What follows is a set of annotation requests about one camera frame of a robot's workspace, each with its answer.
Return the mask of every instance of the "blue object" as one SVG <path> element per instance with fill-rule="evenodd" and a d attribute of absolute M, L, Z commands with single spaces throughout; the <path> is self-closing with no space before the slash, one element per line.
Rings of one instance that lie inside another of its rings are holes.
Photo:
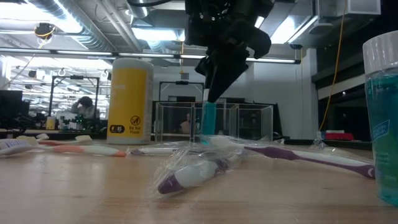
<path fill-rule="evenodd" d="M 214 135 L 216 131 L 216 115 L 217 115 L 217 104 L 210 102 L 203 102 L 203 112 L 201 119 L 201 134 L 202 135 Z"/>
<path fill-rule="evenodd" d="M 398 69 L 368 76 L 366 100 L 379 197 L 398 206 Z"/>

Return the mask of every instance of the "desk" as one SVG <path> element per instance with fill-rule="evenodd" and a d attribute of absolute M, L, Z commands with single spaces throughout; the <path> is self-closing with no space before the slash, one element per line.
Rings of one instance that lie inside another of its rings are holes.
<path fill-rule="evenodd" d="M 234 172 L 203 187 L 148 200 L 147 186 L 165 159 L 47 152 L 1 158 L 0 223 L 375 224 L 398 220 L 398 209 L 377 198 L 374 180 L 266 157 L 249 157 Z"/>

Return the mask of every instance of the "white bottle cap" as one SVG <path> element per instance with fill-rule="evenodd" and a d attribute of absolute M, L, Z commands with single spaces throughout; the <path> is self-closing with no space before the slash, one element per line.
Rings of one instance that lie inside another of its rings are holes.
<path fill-rule="evenodd" d="M 365 73 L 398 66 L 398 31 L 368 40 L 363 45 Z"/>

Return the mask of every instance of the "toothbrush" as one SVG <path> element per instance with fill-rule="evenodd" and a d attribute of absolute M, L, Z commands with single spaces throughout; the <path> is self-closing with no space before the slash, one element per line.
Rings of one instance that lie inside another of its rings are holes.
<path fill-rule="evenodd" d="M 183 167 L 167 176 L 158 186 L 161 194 L 175 193 L 189 187 L 197 187 L 206 180 L 228 170 L 224 159 L 202 160 L 195 165 Z"/>
<path fill-rule="evenodd" d="M 50 137 L 48 135 L 46 135 L 46 134 L 39 134 L 39 135 L 36 136 L 36 138 L 39 141 L 49 140 L 50 139 Z"/>
<path fill-rule="evenodd" d="M 178 150 L 178 148 L 142 148 L 131 151 L 131 154 L 136 156 L 168 156 L 173 154 L 173 152 L 175 152 L 176 150 Z"/>
<path fill-rule="evenodd" d="M 234 153 L 203 151 L 197 154 L 198 162 L 185 166 L 169 174 L 157 187 L 161 194 L 175 193 L 189 187 L 198 187 L 207 180 L 224 174 L 233 164 L 237 164 L 243 149 Z"/>
<path fill-rule="evenodd" d="M 30 137 L 19 136 L 17 139 L 26 139 L 26 138 L 30 138 Z M 75 137 L 76 141 L 44 140 L 46 138 L 44 136 L 44 134 L 38 135 L 37 138 L 38 138 L 37 142 L 39 144 L 48 145 L 48 146 L 64 146 L 64 145 L 70 146 L 70 145 L 77 145 L 77 144 L 91 144 L 93 142 L 93 140 L 90 138 L 90 136 L 77 136 L 77 137 Z"/>
<path fill-rule="evenodd" d="M 0 139 L 0 156 L 11 156 L 32 150 L 25 140 Z"/>
<path fill-rule="evenodd" d="M 273 146 L 245 146 L 244 144 L 238 144 L 230 141 L 228 138 L 221 138 L 221 137 L 210 138 L 210 142 L 216 146 L 243 147 L 247 150 L 255 151 L 274 159 L 286 159 L 290 161 L 303 160 L 303 161 L 316 162 L 319 164 L 324 164 L 329 166 L 335 166 L 342 169 L 351 170 L 370 179 L 375 179 L 374 165 L 368 164 L 366 162 L 357 161 L 354 159 L 348 159 L 334 155 L 325 155 L 314 152 L 291 151 Z"/>
<path fill-rule="evenodd" d="M 5 156 L 29 151 L 31 149 L 42 149 L 52 152 L 85 153 L 102 156 L 126 156 L 125 152 L 104 146 L 40 146 L 33 137 L 31 139 L 3 139 L 0 143 L 0 155 Z"/>

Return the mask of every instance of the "clear acrylic box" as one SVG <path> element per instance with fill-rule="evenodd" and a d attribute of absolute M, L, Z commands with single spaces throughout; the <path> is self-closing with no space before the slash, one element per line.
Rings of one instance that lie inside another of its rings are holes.
<path fill-rule="evenodd" d="M 155 107 L 155 142 L 199 142 L 202 106 L 203 103 L 158 102 Z M 216 135 L 272 141 L 272 121 L 272 106 L 216 104 Z"/>

